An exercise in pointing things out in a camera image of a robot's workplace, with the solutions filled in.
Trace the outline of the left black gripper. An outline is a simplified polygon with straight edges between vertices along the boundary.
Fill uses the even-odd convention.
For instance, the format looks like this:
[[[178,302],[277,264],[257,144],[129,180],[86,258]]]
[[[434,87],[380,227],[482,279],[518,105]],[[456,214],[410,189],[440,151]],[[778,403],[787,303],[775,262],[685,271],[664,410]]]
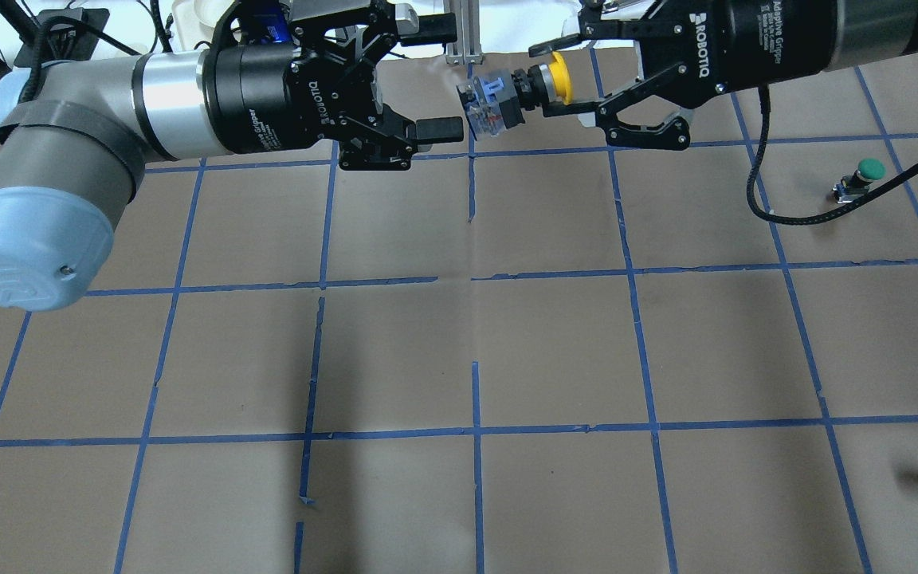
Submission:
[[[397,45],[456,42],[454,14],[390,1],[236,1],[205,55],[209,120],[233,154],[339,142],[345,171],[407,171],[460,143],[458,116],[411,120],[380,100],[376,65]]]

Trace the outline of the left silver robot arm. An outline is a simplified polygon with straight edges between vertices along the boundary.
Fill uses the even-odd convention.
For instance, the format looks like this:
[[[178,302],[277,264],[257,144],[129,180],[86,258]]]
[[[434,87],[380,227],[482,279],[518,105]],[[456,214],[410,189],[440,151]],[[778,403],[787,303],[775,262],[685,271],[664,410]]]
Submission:
[[[0,80],[0,308],[83,297],[155,161],[339,145],[346,171],[405,171],[464,139],[459,117],[411,120],[383,102],[378,63],[445,45],[454,14],[390,1],[234,1],[209,47],[47,61]]]

